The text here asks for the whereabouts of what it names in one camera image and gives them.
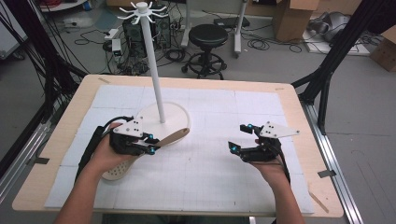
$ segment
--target round stool seat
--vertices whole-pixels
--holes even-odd
[[[227,32],[215,24],[202,24],[191,28],[189,39],[192,44],[203,49],[220,47],[228,39]]]

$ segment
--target black stool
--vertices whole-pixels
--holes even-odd
[[[204,52],[192,55],[186,65],[181,67],[181,71],[187,73],[189,67],[191,71],[198,74],[197,78],[219,74],[220,79],[223,80],[221,70],[225,70],[227,64],[218,55],[210,51],[222,46],[227,41],[227,32],[214,24],[202,24],[190,30],[189,39],[192,44],[200,47]],[[198,57],[198,62],[193,62],[192,60],[196,57]],[[215,63],[220,63],[220,67],[213,67]]]

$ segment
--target person's left hand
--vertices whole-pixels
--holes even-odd
[[[120,125],[121,123],[111,123],[109,128],[115,128]],[[91,166],[91,168],[101,175],[102,173],[113,169],[123,161],[127,161],[132,158],[134,158],[134,156],[117,154],[110,146],[110,136],[107,134],[99,143],[87,165]]]

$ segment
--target concrete floor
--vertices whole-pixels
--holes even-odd
[[[103,16],[101,8],[95,10],[90,13],[95,20],[99,20]],[[195,18],[193,23],[211,23],[213,19],[214,16],[205,16]],[[249,20],[249,29],[269,23],[263,18]],[[116,21],[111,25],[113,26],[110,28],[114,28],[119,24]],[[95,27],[70,34],[62,33],[62,38],[84,66],[94,74],[106,67],[102,46],[93,43],[84,46],[74,44],[79,34],[92,29]],[[254,34],[270,37],[272,29],[261,29],[254,31]],[[90,38],[102,37],[92,35]],[[302,51],[295,53],[288,46],[270,44],[268,50],[257,50],[249,48],[248,42],[243,40],[242,54],[235,59],[233,36],[230,33],[227,44],[215,52],[228,64],[227,70],[223,72],[226,80],[291,83],[314,72],[325,58],[323,54],[308,53],[304,45],[300,45],[300,48]],[[188,52],[195,51],[199,51],[198,48],[190,45]],[[168,62],[161,59],[157,64]],[[171,63],[159,67],[160,77],[195,78],[191,73],[183,74],[180,71],[181,66],[182,63]],[[395,86],[394,73],[387,72],[370,58],[361,56],[346,56],[332,78],[326,131],[364,223],[390,224],[396,220],[396,196],[392,193],[396,186],[396,136],[392,131],[396,126]],[[28,60],[0,62],[0,93],[2,158],[43,102],[43,91]],[[54,213],[12,210],[13,198],[29,170],[30,167],[26,166],[12,191],[0,204],[1,223],[51,223],[56,216]],[[94,216],[94,223],[100,221],[100,216]],[[271,218],[258,218],[258,223],[271,221]],[[347,219],[307,218],[306,222],[347,223]]]

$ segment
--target human arm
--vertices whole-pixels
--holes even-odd
[[[305,223],[283,167],[277,161],[251,163],[271,187],[276,203],[276,223]]]
[[[112,123],[110,128],[119,125],[119,123]],[[54,223],[90,223],[97,185],[102,174],[116,167],[121,162],[130,160],[132,157],[115,153],[109,144],[109,136],[107,134],[99,143],[90,161],[81,171],[75,186]]]

